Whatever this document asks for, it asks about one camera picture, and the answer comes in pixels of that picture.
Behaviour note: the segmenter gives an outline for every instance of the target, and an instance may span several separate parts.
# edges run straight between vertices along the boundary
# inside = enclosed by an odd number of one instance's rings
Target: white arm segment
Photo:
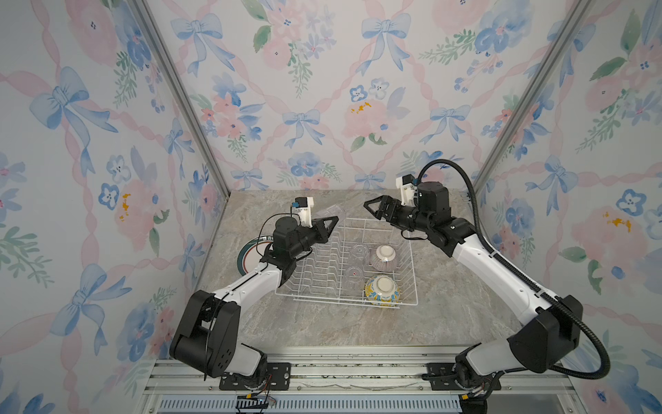
[[[295,211],[299,215],[299,220],[301,225],[304,227],[312,227],[312,208],[315,206],[315,202],[312,197],[306,197],[308,199],[308,207],[297,207]]]
[[[458,244],[453,251],[453,257],[477,274],[503,299],[522,325],[526,325],[538,316],[536,312],[538,307],[547,309],[550,306],[510,270],[491,257],[477,235],[473,234],[467,237],[463,244]],[[546,291],[550,296],[556,296],[551,290],[540,287],[541,292]],[[512,354],[510,344],[505,338],[476,346],[467,353],[467,361],[474,371],[482,376],[522,367]]]
[[[465,239],[463,244],[458,244],[453,251],[453,257],[477,274],[503,299],[522,325],[526,325],[538,316],[536,312],[538,307],[547,309],[550,306],[546,300],[536,296],[535,292],[510,270],[491,257],[483,248],[477,235],[472,234]],[[540,287],[541,292],[546,291],[550,296],[556,296],[556,293],[551,290],[542,285]]]
[[[225,302],[236,302],[245,312],[267,293],[276,290],[283,272],[275,264],[258,263],[252,272],[226,287],[214,291],[214,295]],[[260,353],[243,344],[237,344],[226,371],[251,376],[260,362]]]
[[[414,207],[414,194],[416,194],[414,184],[403,184],[402,177],[398,177],[395,179],[395,187],[400,189],[401,204]]]

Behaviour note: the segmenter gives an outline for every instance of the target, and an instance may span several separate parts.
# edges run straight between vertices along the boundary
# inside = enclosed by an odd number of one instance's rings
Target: vent grille
[[[264,413],[461,413],[456,395],[274,395]],[[157,413],[259,413],[236,395],[164,395]]]

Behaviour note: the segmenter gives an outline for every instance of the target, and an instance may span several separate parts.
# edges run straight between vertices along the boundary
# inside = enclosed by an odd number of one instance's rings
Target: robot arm
[[[191,296],[170,345],[172,358],[212,378],[225,372],[239,375],[249,388],[264,381],[266,355],[237,343],[240,313],[284,284],[297,267],[297,256],[326,243],[338,223],[335,216],[311,219],[311,197],[298,197],[295,204],[304,207],[307,223],[278,219],[273,243],[252,272],[212,293],[199,290]]]
[[[419,179],[430,166],[428,164],[423,169]],[[455,373],[460,385],[473,388],[494,373],[523,369],[537,373],[552,369],[568,375],[582,375],[580,378],[585,379],[607,375],[609,360],[606,351],[601,352],[603,345],[581,321],[583,307],[574,297],[560,298],[531,280],[499,255],[469,221],[452,217],[448,190],[441,183],[420,183],[411,175],[399,180],[397,186],[401,189],[403,201],[383,195],[366,201],[364,207],[376,219],[385,219],[401,230],[425,232],[427,240],[434,246],[477,274],[504,300],[522,324],[522,329],[510,338],[478,344],[458,355]],[[415,189],[413,200],[408,189],[412,186]],[[475,197],[472,198],[476,212]],[[377,209],[371,208],[377,203]],[[555,365],[578,347],[581,331],[589,336],[602,356],[602,366],[595,373],[572,372]]]

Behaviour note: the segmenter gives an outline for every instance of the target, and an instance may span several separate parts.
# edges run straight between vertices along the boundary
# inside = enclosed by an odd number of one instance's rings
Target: wire
[[[407,237],[407,236],[404,235],[404,229],[400,230],[400,235],[405,240],[428,240],[427,235],[426,235],[425,238],[422,238],[422,237]]]
[[[512,274],[514,274],[517,278],[522,280],[522,282],[524,282],[531,290],[533,290],[536,293],[540,293],[542,287],[540,287],[536,282],[530,279],[526,274],[522,273],[517,267],[513,266],[508,260],[506,260],[499,253],[496,253],[494,248],[487,242],[487,240],[485,240],[485,237],[483,236],[483,232],[481,231],[481,221],[479,217],[478,202],[476,201],[476,193],[473,190],[473,184],[471,183],[469,176],[467,176],[467,173],[462,169],[462,167],[460,167],[451,160],[444,160],[444,159],[434,160],[428,162],[420,171],[420,173],[418,173],[418,180],[416,182],[420,183],[423,178],[423,175],[425,174],[425,171],[427,171],[428,168],[432,167],[435,164],[449,165],[462,176],[462,179],[464,180],[467,186],[467,192],[469,193],[469,198],[471,200],[473,225],[475,227],[476,236],[478,236],[478,240],[480,240],[485,250],[487,250],[489,254],[492,254],[493,258],[496,259],[499,263],[501,263],[506,269],[510,270]],[[540,297],[542,297],[547,302],[549,302],[552,308],[560,311],[562,314],[564,314],[564,316],[566,316],[576,326],[578,326],[579,329],[582,332],[584,332],[584,334],[589,338],[593,346],[595,346],[595,349],[598,352],[598,355],[600,356],[600,367],[593,372],[574,371],[558,365],[552,365],[551,367],[549,367],[549,369],[571,377],[582,378],[584,380],[599,380],[607,376],[607,374],[609,374],[609,370],[611,369],[611,361],[609,359],[609,354],[607,353],[607,349],[605,349],[600,339],[580,318],[578,318],[568,308],[560,304],[560,302],[558,302],[556,299],[550,296],[547,292],[542,292],[540,294]]]
[[[264,230],[264,225],[266,225],[269,220],[271,220],[272,218],[274,218],[276,216],[290,216],[290,217],[292,217],[292,207],[290,207],[290,212],[289,213],[276,213],[276,214],[270,216],[268,219],[266,219],[264,221],[264,223],[262,223],[262,227],[260,227],[260,233],[258,234],[258,243],[260,243],[260,237],[262,237],[262,230]],[[259,248],[255,247],[255,251],[258,252],[258,254],[260,256],[264,257],[264,255],[262,253],[260,253]]]
[[[310,256],[311,253],[312,253],[312,249],[307,254],[305,254],[304,256],[301,256],[300,258],[298,258],[297,261],[304,260],[306,257]]]
[[[480,395],[479,397],[470,397],[469,401],[482,401],[484,399],[487,399],[490,395],[492,395],[492,391],[495,390],[495,382],[497,382],[498,379],[501,378],[503,376],[503,374],[505,374],[505,373],[506,373],[505,371],[497,372],[496,375],[494,376],[494,378],[492,378],[492,380],[490,381],[490,388],[488,388],[488,390],[483,395]],[[484,390],[484,388],[485,388],[485,383],[483,383],[483,388],[481,388],[481,390],[478,391],[478,393],[482,392]]]
[[[271,391],[271,375],[269,375],[269,379],[267,380],[267,397],[265,398],[265,401],[267,402],[267,406],[269,405],[268,399],[269,399],[270,391]],[[260,414],[262,414],[263,411],[264,411],[264,407],[262,407],[262,409],[260,410]]]
[[[441,381],[450,381],[454,380],[457,378],[457,374],[451,374],[451,375],[430,375],[430,374],[422,374],[420,376],[421,380],[425,381],[431,381],[431,380],[441,380]]]

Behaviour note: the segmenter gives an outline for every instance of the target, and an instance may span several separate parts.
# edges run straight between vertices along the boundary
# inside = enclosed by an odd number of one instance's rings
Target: floral wallpaper
[[[0,6],[0,413],[132,412],[225,200],[121,0]]]
[[[225,180],[241,190],[394,188],[441,157],[478,171],[516,105],[502,97],[522,94],[572,6],[147,3]],[[547,133],[537,126],[530,134]],[[463,187],[450,169],[428,176]]]
[[[609,376],[573,379],[592,414],[662,413],[661,99],[662,1],[596,1],[480,193],[494,246],[607,347]],[[585,336],[564,363],[599,366]]]

